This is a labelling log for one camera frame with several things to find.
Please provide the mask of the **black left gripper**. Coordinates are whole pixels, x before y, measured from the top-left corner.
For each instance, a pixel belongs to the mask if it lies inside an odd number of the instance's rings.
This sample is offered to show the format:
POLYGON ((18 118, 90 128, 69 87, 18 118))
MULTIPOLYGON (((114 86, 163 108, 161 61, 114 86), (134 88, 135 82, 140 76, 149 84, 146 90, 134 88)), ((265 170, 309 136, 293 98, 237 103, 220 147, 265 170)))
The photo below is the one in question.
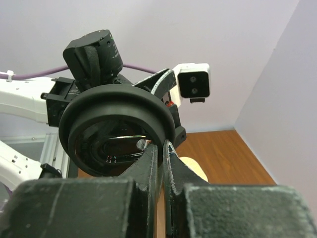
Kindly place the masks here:
POLYGON ((163 69, 135 84, 119 74, 113 83, 122 85, 120 98, 132 107, 128 115, 140 120, 139 125, 159 148, 163 147, 166 140, 174 148, 186 140, 186 130, 181 125, 178 106, 169 96, 176 86, 172 69, 163 69))

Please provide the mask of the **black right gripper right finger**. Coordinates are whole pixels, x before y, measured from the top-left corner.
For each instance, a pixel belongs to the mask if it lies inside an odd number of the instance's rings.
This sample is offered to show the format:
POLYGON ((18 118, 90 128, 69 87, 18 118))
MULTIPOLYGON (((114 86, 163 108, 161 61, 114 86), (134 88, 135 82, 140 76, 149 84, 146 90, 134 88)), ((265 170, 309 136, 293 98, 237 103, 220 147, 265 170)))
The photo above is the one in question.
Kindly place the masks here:
POLYGON ((169 238, 314 238, 314 218, 295 189, 211 184, 163 147, 165 223, 169 238))

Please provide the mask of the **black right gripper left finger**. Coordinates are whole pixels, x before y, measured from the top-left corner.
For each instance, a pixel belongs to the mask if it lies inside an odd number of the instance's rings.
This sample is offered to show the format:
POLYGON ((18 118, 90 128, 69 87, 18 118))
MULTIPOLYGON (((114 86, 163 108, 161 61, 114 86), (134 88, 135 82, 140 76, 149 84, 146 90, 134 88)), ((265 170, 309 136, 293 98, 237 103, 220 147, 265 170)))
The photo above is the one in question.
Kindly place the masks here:
POLYGON ((3 238, 152 238, 158 149, 117 177, 42 178, 22 183, 0 217, 3 238))

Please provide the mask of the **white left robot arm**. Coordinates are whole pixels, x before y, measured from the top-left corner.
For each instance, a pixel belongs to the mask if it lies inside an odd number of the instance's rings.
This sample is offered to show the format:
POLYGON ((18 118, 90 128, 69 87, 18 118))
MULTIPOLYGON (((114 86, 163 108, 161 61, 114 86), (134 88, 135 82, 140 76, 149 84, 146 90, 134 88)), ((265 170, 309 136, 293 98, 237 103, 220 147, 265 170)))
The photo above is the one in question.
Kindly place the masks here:
POLYGON ((132 83, 109 30, 72 40, 63 58, 73 78, 9 72, 0 82, 0 111, 58 129, 63 152, 92 176, 115 176, 137 161, 148 143, 182 143, 178 109, 180 67, 132 83))

